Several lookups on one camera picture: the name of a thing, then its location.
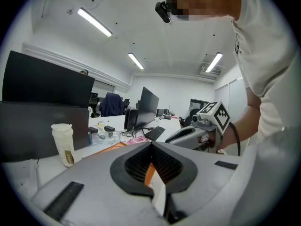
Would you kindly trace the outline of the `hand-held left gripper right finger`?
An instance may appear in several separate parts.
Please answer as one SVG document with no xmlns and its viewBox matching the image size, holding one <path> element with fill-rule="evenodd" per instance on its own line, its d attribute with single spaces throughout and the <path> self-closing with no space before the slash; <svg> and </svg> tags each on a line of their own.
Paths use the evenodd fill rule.
<svg viewBox="0 0 301 226">
<path fill-rule="evenodd" d="M 241 157 L 152 143 L 152 209 L 156 215 L 193 215 L 228 183 Z"/>
</svg>

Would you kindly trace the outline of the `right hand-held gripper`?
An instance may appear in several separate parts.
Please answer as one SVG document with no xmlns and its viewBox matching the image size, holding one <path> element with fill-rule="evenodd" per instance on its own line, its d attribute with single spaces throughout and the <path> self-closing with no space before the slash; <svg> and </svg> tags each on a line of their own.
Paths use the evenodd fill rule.
<svg viewBox="0 0 301 226">
<path fill-rule="evenodd" d="M 222 101 L 208 103 L 192 116 L 191 124 L 169 136 L 165 142 L 179 147 L 217 153 L 230 116 Z"/>
</svg>

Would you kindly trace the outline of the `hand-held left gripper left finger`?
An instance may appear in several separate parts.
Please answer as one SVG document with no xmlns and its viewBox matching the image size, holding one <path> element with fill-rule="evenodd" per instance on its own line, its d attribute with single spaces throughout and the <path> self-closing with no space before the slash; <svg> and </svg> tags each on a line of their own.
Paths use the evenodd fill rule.
<svg viewBox="0 0 301 226">
<path fill-rule="evenodd" d="M 110 174 L 112 162 L 137 147 L 94 154 L 77 162 L 47 182 L 32 198 L 41 210 L 72 181 L 84 185 L 64 215 L 62 222 L 72 226 L 166 226 L 167 222 L 153 207 L 151 199 L 126 193 Z"/>
</svg>

